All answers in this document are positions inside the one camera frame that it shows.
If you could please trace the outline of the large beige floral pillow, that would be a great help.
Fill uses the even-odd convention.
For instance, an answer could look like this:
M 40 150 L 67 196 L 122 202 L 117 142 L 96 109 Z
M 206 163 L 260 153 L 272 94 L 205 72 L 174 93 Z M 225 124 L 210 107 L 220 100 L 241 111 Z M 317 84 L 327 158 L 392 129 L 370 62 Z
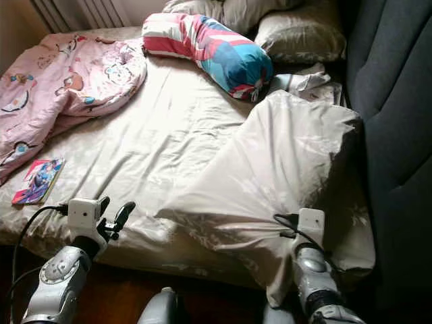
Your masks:
M 349 278 L 375 265 L 371 224 L 350 161 L 359 114 L 276 90 L 157 217 L 176 222 L 209 250 L 234 257 L 265 289 L 271 306 L 294 289 L 293 241 L 277 214 L 326 213 L 321 245 Z

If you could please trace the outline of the anime cover comic book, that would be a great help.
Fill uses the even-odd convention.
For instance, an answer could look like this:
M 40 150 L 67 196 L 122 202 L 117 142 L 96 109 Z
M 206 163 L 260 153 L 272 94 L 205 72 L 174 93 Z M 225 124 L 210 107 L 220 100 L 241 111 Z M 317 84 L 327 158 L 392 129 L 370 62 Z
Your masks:
M 61 172 L 65 159 L 37 159 L 24 177 L 24 186 L 12 197 L 13 206 L 42 203 Z

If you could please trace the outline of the bed with beige floral sheet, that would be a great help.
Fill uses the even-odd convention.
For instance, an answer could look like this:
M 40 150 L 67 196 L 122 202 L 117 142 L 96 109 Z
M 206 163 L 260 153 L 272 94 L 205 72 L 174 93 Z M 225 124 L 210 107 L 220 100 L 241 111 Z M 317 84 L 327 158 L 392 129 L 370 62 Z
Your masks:
M 2 74 L 2 92 L 13 77 L 24 73 L 30 89 L 30 68 L 55 61 L 59 41 L 73 34 L 46 36 L 25 50 Z M 155 219 L 172 190 L 188 185 L 215 157 L 253 108 L 229 99 L 194 63 L 160 59 L 145 64 L 142 89 L 124 107 L 107 116 L 85 121 L 61 133 L 41 149 L 39 159 L 62 158 L 59 179 L 47 192 L 46 203 L 93 195 L 132 199 L 132 212 L 121 240 L 111 243 L 99 262 L 117 267 L 201 277 L 223 283 L 255 286 L 250 272 L 236 259 L 210 251 L 182 234 L 175 223 Z M 0 186 L 0 244 L 13 246 L 36 206 L 13 205 L 13 195 L 24 186 L 29 166 L 13 171 Z M 324 198 L 327 230 L 325 247 L 346 277 L 358 279 L 375 263 L 367 204 L 355 182 L 354 170 L 337 178 L 336 196 Z M 28 229 L 24 248 L 47 256 L 68 241 L 62 216 L 43 213 Z

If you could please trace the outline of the silver robot right leg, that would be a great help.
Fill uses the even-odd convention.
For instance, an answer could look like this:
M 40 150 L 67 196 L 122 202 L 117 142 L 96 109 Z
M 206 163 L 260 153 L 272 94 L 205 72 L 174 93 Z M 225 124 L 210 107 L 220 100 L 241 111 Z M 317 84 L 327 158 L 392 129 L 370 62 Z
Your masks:
M 263 306 L 261 324 L 297 324 L 293 309 L 289 306 Z

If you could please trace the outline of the pink cartoon print quilt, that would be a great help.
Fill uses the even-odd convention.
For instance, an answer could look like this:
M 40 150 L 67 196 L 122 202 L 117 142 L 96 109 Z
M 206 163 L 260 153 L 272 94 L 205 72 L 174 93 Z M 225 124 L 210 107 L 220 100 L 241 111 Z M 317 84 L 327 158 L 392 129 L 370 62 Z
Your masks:
M 142 40 L 50 34 L 0 81 L 0 182 L 53 136 L 119 110 L 142 86 Z

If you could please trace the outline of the white patterned crumpled cloth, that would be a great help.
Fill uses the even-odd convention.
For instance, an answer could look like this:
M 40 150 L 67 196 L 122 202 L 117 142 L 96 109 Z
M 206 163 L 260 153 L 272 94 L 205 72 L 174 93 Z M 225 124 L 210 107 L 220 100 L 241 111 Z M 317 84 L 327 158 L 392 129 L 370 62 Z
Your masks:
M 269 83 L 265 96 L 276 90 L 284 90 L 308 101 L 346 106 L 342 84 L 337 83 L 326 72 L 322 63 L 315 63 L 312 67 L 293 74 L 275 75 Z

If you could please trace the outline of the dark grey padded headboard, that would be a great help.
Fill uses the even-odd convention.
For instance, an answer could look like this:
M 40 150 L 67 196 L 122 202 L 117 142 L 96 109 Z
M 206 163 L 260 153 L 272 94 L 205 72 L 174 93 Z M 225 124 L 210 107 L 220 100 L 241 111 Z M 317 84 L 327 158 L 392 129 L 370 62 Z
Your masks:
M 362 311 L 432 324 L 432 0 L 337 2 L 377 254 Z

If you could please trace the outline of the red white blue bolster pillow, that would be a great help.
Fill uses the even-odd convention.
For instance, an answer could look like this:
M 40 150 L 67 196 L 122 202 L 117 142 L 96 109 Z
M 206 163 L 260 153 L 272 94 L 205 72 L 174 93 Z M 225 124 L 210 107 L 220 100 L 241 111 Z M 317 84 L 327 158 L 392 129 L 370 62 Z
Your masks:
M 145 53 L 194 62 L 235 99 L 257 101 L 275 75 L 262 47 L 199 13 L 152 13 L 142 40 Z

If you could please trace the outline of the grey pleated curtain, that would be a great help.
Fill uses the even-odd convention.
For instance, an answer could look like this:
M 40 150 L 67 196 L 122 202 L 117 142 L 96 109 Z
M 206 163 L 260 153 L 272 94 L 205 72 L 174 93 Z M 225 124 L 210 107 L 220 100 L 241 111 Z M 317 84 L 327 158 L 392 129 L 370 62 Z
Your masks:
M 29 0 L 50 33 L 132 25 L 116 0 Z

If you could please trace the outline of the small beige floral pillow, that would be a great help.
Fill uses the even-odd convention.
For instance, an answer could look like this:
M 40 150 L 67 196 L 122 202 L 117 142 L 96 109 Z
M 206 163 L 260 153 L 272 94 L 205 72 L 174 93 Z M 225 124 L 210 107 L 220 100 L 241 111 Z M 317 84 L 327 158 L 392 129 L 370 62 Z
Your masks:
M 299 13 L 269 13 L 254 41 L 278 63 L 339 61 L 348 43 L 337 18 Z

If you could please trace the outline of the brown-beige crumpled pillow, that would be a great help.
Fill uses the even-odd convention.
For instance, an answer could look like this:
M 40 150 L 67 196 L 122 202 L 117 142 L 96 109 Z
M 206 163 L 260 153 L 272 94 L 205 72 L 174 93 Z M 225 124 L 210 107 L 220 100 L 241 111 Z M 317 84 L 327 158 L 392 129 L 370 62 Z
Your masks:
M 169 0 L 161 12 L 201 14 L 234 32 L 248 34 L 267 13 L 303 3 L 305 0 Z

